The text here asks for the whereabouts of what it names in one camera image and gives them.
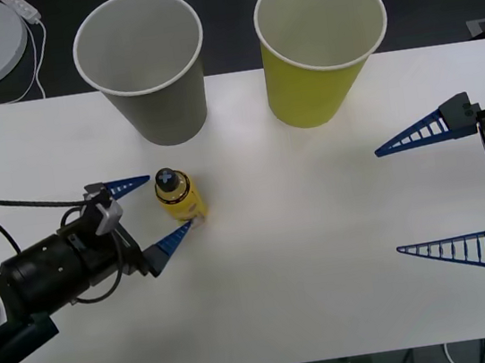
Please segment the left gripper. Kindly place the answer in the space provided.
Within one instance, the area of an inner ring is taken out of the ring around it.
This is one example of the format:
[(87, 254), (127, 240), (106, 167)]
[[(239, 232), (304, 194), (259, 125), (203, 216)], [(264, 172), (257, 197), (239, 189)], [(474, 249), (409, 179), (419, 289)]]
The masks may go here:
[[(149, 182), (150, 179), (149, 175), (142, 175), (117, 181), (91, 183), (85, 185), (84, 196), (85, 199), (90, 199), (100, 191), (106, 190), (110, 198), (118, 200)], [(184, 223), (165, 238), (145, 249), (143, 255), (139, 244), (121, 224), (116, 226), (113, 233), (107, 235), (73, 235), (72, 246), (80, 256), (91, 287), (116, 273), (119, 264), (115, 240), (118, 240), (122, 251), (123, 274), (130, 275), (138, 272), (147, 275), (150, 273), (156, 278), (166, 268), (169, 259), (178, 250), (192, 224), (192, 220)]]

